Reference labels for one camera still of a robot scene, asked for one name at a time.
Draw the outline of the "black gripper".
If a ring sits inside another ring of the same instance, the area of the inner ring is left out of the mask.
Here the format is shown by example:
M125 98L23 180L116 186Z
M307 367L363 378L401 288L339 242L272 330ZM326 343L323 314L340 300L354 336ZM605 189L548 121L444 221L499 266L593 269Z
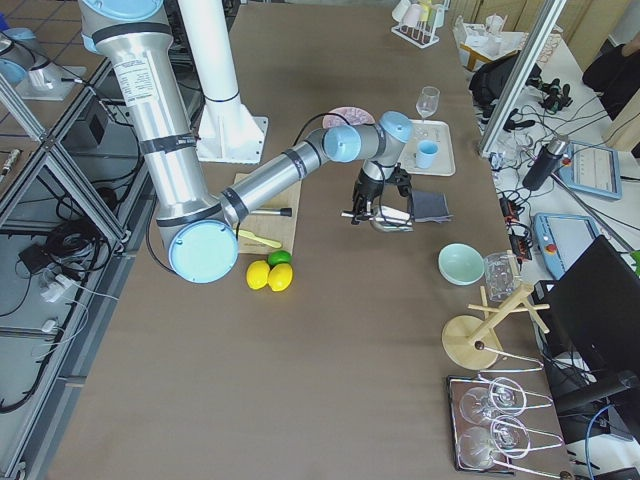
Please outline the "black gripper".
M403 198L410 196L410 174L395 165L394 169L380 169L376 165L375 173L369 175L361 169L354 184L352 201L352 225L359 225L362 221L370 221L374 217L373 201L383 194L386 186L395 186Z

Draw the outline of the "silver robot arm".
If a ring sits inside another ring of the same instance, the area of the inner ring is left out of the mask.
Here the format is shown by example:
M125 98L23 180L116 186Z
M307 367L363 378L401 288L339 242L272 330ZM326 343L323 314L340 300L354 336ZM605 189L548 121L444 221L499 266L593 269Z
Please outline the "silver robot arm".
M1 75L23 99L61 101L66 96L62 69L27 28L1 32Z
M373 216L372 203L398 172L412 122L389 111L373 124L312 132L220 194L209 192L202 165L255 146L263 133L239 98L227 25L217 1L179 5L206 99L193 132L169 60L173 37L159 1L84 1L85 46L114 71L151 175L157 225L174 272L194 283L222 278L234 266L235 224L327 162L362 164L352 216Z

